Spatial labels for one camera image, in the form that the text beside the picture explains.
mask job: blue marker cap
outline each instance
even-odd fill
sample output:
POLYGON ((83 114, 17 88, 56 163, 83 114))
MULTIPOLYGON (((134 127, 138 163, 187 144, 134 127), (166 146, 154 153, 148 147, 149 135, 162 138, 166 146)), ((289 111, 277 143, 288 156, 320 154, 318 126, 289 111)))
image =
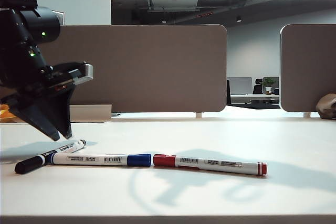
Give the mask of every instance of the blue marker cap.
POLYGON ((138 154, 138 155, 128 155, 127 165, 128 166, 145 166, 149 167, 152 163, 151 154, 138 154))

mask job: desk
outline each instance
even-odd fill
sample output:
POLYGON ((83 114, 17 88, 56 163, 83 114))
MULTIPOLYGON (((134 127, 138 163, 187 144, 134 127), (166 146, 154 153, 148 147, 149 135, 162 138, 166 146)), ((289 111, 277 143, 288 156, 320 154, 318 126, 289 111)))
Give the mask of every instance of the desk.
POLYGON ((81 153, 262 161, 267 176, 83 166, 46 166, 18 175, 17 161, 69 141, 54 143, 27 124, 6 124, 1 125, 2 223, 335 223, 335 121, 235 107, 201 119, 193 115, 125 114, 72 129, 75 138, 87 141, 81 153))
POLYGON ((277 100, 278 94, 231 94, 232 103, 235 102, 251 102, 251 100, 277 100))

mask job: potted plant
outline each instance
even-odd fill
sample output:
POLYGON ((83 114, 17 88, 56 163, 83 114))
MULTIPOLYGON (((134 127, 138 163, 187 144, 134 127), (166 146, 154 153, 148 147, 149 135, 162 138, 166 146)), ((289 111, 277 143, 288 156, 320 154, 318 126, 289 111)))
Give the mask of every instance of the potted plant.
POLYGON ((271 77, 266 77, 263 81, 263 86, 266 88, 266 94, 272 94, 272 85, 277 81, 273 80, 271 77))

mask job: marker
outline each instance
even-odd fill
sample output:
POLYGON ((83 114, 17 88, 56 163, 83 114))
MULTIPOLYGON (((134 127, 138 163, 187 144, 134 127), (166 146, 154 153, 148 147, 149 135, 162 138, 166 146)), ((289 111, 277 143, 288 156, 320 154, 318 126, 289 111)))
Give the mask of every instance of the marker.
POLYGON ((107 166, 151 166, 151 154, 67 154, 53 153, 50 157, 52 165, 107 165, 107 166))
POLYGON ((155 166, 198 168, 201 170, 216 170, 227 173, 264 175, 267 172, 267 165, 262 162, 246 163, 217 159, 177 157, 176 155, 165 154, 155 154, 153 163, 155 166))
POLYGON ((78 140, 72 144, 64 145, 58 149, 45 152, 41 155, 31 157, 16 164, 15 172, 19 174, 28 173, 36 168, 49 163, 49 158, 53 153, 71 153, 82 149, 86 145, 85 140, 78 140))

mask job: black marker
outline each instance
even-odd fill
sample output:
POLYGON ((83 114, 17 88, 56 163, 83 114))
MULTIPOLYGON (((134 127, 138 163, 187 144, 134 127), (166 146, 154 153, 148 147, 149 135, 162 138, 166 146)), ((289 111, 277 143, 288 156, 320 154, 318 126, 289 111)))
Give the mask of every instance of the black marker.
POLYGON ((23 161, 16 164, 15 172, 19 173, 19 174, 28 173, 28 172, 36 169, 36 168, 39 168, 41 166, 44 166, 44 165, 48 164, 49 163, 49 157, 53 153, 71 153, 71 152, 75 152, 77 150, 80 150, 80 149, 84 148, 85 145, 86 145, 85 140, 81 139, 81 140, 78 140, 78 141, 76 141, 72 144, 67 144, 67 145, 64 145, 64 146, 62 146, 60 148, 57 148, 55 150, 45 152, 41 155, 23 160, 23 161))

